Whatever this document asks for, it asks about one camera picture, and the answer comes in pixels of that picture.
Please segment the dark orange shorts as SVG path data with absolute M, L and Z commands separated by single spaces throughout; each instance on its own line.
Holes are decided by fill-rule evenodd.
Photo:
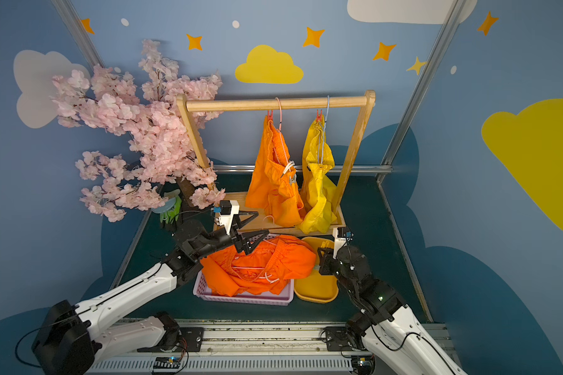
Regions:
M 279 295 L 291 280 L 307 278 L 316 264 L 308 243 L 289 235 L 263 240 L 249 255 L 229 246 L 200 260 L 208 287 L 217 295 Z

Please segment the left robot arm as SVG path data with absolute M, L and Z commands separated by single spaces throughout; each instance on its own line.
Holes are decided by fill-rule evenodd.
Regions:
M 174 250 L 145 273 L 76 305 L 55 304 L 31 345 L 39 367 L 46 374 L 84 374 L 98 362 L 136 349 L 182 350 L 180 327 L 165 313 L 137 323 L 117 321 L 192 281 L 203 268 L 201 259 L 226 248 L 250 254 L 269 234 L 241 231 L 257 215 L 226 215 L 221 228 L 211 232 L 198 220 L 186 220 L 172 235 Z

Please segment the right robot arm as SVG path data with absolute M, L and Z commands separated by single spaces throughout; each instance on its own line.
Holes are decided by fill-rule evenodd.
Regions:
M 422 326 L 406 300 L 374 276 L 357 248 L 319 248 L 319 273 L 333 276 L 358 312 L 347 322 L 351 348 L 367 351 L 397 374 L 464 374 Z

